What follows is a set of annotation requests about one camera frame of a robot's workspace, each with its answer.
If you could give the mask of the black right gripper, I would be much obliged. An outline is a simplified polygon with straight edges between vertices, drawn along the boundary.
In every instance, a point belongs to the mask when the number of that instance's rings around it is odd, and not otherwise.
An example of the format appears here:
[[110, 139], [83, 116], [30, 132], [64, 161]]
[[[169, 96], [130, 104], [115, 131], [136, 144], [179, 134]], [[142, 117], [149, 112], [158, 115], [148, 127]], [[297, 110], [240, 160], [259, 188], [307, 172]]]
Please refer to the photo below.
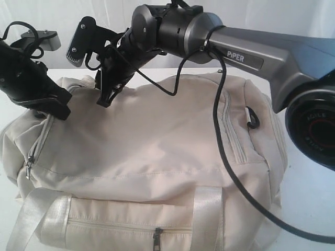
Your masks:
[[97, 104], [109, 107], [134, 76], [136, 69], [160, 54], [162, 50], [156, 47], [146, 51], [139, 48], [131, 28], [115, 36], [113, 42], [105, 45], [103, 52], [96, 56], [100, 64], [95, 76], [95, 88], [100, 91]]

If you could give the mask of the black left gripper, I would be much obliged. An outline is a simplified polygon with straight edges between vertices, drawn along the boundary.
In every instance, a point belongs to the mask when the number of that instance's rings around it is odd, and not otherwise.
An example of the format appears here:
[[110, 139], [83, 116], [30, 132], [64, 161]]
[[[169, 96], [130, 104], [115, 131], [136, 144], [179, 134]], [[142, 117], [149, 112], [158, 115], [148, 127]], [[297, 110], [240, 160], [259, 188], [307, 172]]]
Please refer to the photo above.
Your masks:
[[47, 76], [46, 67], [1, 40], [1, 91], [18, 106], [66, 120], [72, 94]]

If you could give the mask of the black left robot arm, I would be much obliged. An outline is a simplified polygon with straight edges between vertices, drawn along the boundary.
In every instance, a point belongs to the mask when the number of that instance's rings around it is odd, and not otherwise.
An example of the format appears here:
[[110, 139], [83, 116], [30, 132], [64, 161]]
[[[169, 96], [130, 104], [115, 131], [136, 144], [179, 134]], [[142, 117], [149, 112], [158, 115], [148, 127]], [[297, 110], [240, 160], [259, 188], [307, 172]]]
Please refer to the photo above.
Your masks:
[[66, 120], [72, 95], [48, 75], [44, 63], [34, 62], [1, 41], [1, 91], [12, 103]]

